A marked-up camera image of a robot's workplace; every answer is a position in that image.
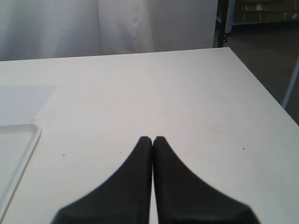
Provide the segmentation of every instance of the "white curtain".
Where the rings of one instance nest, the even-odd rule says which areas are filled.
[[[212,47],[217,0],[1,0],[0,60]]]

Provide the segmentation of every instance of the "plastic tray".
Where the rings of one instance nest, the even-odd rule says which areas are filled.
[[[36,124],[0,126],[0,222],[41,132]]]

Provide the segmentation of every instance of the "gray floor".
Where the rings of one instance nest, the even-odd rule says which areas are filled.
[[[299,54],[299,24],[259,24],[235,28],[230,47],[281,103]],[[299,78],[286,111],[299,124]]]

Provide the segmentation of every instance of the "white paper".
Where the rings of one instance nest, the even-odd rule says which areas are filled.
[[[0,86],[0,125],[31,122],[55,85]]]

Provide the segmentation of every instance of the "white table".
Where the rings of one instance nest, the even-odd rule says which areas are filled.
[[[58,86],[35,117],[43,133],[4,224],[49,223],[142,135],[165,136],[263,224],[299,220],[299,127],[229,48],[1,62],[0,74],[1,85]]]

